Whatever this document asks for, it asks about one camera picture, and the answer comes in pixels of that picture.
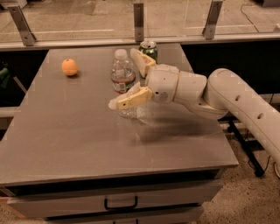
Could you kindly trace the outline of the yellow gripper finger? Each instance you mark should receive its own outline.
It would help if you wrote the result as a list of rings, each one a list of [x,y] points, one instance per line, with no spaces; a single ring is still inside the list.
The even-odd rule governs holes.
[[[139,73],[143,78],[146,77],[151,67],[154,67],[157,62],[150,56],[142,53],[141,51],[131,48],[130,57],[132,58],[134,64],[139,70]]]
[[[142,87],[138,82],[127,93],[110,100],[108,107],[113,110],[132,109],[145,104],[152,96],[151,89],[149,87]]]

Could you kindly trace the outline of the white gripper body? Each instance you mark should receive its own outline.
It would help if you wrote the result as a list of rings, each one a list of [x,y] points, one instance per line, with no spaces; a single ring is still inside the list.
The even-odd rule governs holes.
[[[179,81],[179,70],[165,64],[150,68],[145,85],[152,92],[152,100],[161,103],[172,102]]]

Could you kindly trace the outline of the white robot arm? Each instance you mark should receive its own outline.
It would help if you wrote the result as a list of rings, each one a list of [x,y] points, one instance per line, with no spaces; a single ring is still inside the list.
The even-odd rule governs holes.
[[[153,100],[179,103],[195,115],[209,119],[231,113],[280,165],[280,113],[236,73],[219,68],[206,77],[175,66],[158,65],[136,49],[130,50],[130,56],[146,77],[145,84],[137,83],[111,100],[110,109],[131,109]]]

